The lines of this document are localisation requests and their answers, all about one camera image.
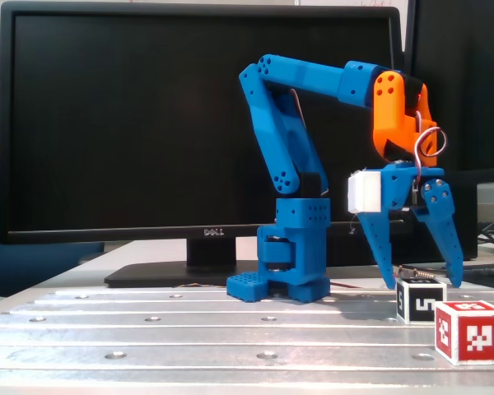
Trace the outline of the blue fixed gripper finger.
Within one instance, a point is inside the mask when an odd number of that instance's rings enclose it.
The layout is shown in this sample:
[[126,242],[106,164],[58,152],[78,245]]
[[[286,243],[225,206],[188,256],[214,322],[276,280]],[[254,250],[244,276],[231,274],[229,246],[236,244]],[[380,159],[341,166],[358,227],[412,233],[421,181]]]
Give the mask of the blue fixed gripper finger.
[[396,287],[392,265],[389,213],[361,212],[357,215],[376,264],[389,289]]

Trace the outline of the blue gripper body with servo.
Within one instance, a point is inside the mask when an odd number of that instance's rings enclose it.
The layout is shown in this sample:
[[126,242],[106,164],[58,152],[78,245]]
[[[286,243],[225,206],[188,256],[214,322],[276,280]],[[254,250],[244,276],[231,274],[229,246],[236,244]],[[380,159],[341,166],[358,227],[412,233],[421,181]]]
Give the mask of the blue gripper body with servo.
[[400,211],[403,207],[426,207],[424,184],[442,178],[445,171],[438,167],[422,167],[421,178],[413,162],[394,162],[380,169],[381,208]]

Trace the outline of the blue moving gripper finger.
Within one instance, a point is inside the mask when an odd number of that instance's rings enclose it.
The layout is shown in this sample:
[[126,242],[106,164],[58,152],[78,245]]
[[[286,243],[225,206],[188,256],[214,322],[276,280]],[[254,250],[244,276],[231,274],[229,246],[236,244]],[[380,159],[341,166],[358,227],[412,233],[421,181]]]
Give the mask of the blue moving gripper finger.
[[461,287],[464,255],[454,223],[455,206],[450,186],[443,179],[428,179],[422,185],[423,222],[445,261],[447,277],[453,287]]

